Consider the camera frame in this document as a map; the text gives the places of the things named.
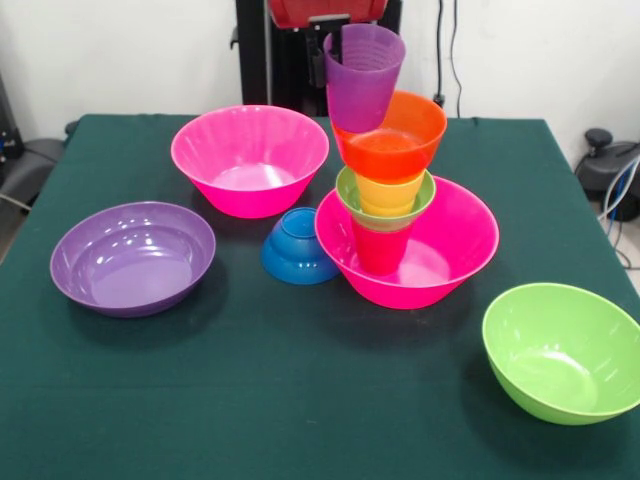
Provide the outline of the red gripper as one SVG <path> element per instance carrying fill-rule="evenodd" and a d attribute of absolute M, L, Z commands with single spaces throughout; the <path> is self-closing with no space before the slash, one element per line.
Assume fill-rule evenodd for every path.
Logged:
<path fill-rule="evenodd" d="M 269 0 L 268 6 L 274 23 L 281 29 L 306 28 L 316 17 L 345 16 L 351 22 L 379 20 L 386 9 L 387 0 Z M 343 32 L 337 28 L 331 33 L 330 57 L 343 63 Z M 324 52 L 318 41 L 318 32 L 305 30 L 309 83 L 315 88 L 326 86 Z"/>

